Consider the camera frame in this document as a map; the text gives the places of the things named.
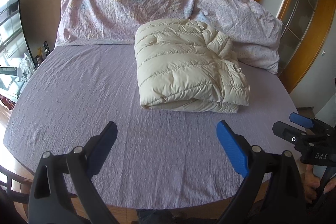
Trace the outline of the person's right hand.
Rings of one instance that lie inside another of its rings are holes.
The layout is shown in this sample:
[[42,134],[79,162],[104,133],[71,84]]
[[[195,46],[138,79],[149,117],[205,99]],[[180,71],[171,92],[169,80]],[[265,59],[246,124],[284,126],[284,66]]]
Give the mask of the person's right hand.
[[[332,178],[328,184],[325,186],[323,193],[326,194],[335,188],[336,182],[335,177]],[[305,192],[305,199],[308,203],[312,203],[317,198],[316,189],[320,186],[319,177],[315,176],[313,173],[313,166],[307,165],[305,171],[305,180],[303,182],[303,188]]]

